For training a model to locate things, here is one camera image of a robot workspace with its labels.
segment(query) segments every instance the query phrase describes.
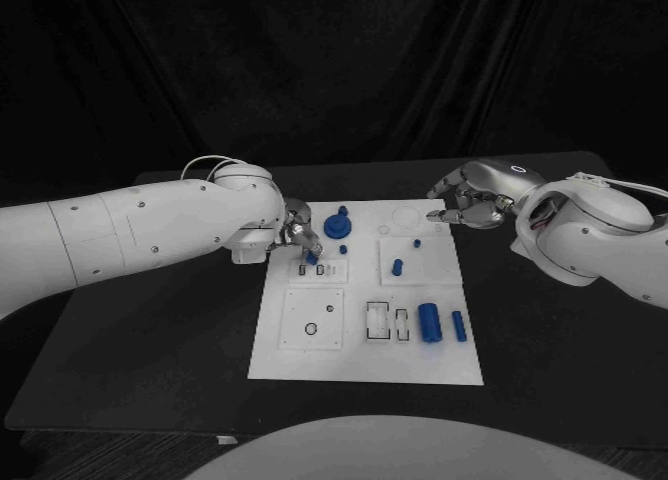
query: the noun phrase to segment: blue cylinder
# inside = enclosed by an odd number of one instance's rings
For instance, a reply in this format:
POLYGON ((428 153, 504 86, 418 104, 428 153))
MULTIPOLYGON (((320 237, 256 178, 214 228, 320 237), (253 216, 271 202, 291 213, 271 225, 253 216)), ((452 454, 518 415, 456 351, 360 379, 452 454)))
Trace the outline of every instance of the blue cylinder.
POLYGON ((433 303, 419 305, 418 316, 420 318, 420 336, 423 337, 423 342, 433 343, 442 341, 438 306, 433 303))
POLYGON ((452 312, 454 329, 456 330, 456 340, 459 342, 467 341, 467 330, 464 329, 464 319, 461 318, 461 312, 452 312))
POLYGON ((402 260, 396 259, 394 265, 392 267, 392 275, 394 275, 394 277, 397 277, 402 274, 402 267, 403 267, 403 262, 402 260))
POLYGON ((305 260, 311 265, 317 265, 317 257, 315 257, 315 254, 312 252, 308 252, 308 256, 307 256, 305 260))
POLYGON ((351 221, 345 215, 332 215, 324 222, 324 233, 330 238, 344 238, 351 233, 351 221))

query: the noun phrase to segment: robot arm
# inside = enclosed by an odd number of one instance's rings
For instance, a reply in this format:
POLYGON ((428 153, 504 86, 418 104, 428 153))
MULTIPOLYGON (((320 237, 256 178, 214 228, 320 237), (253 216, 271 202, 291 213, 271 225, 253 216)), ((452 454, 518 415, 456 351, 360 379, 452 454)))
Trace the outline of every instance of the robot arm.
POLYGON ((258 263, 281 245, 322 248, 309 208, 247 164, 178 180, 0 208, 0 319, 64 290, 232 250, 258 263))
POLYGON ((517 216, 516 253, 573 286, 604 277, 634 298, 668 310, 668 214, 653 217, 644 204, 609 183, 668 197, 653 187, 578 173, 559 182, 494 159, 467 163, 428 193, 456 188, 459 209, 432 211, 431 221, 497 227, 517 216))

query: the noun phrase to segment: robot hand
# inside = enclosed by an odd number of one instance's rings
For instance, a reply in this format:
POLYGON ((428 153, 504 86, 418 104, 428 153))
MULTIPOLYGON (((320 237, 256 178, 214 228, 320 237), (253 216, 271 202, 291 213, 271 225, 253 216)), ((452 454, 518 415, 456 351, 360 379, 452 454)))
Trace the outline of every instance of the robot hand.
POLYGON ((433 210, 426 218, 431 222, 461 223, 482 230, 495 228, 503 224, 505 214, 518 215, 529 195, 544 184, 543 177, 527 168, 503 160, 472 160, 442 178, 428 192, 428 198, 436 198, 456 187, 459 208, 433 210))

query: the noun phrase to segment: dark table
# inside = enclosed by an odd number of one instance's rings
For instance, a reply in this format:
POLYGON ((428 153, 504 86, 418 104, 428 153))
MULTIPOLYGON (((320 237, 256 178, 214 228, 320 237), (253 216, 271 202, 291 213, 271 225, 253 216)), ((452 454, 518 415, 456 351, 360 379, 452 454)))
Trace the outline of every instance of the dark table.
MULTIPOLYGON (((586 152, 501 158, 549 181, 611 176, 586 152)), ((305 201, 413 199, 467 160, 271 171, 283 195, 305 201)), ((485 386, 247 380, 266 263, 233 265, 220 250, 74 292, 8 428, 255 435, 390 414, 553 443, 668 446, 668 312, 604 279, 583 288, 553 280, 510 250, 513 218, 452 234, 485 386)))

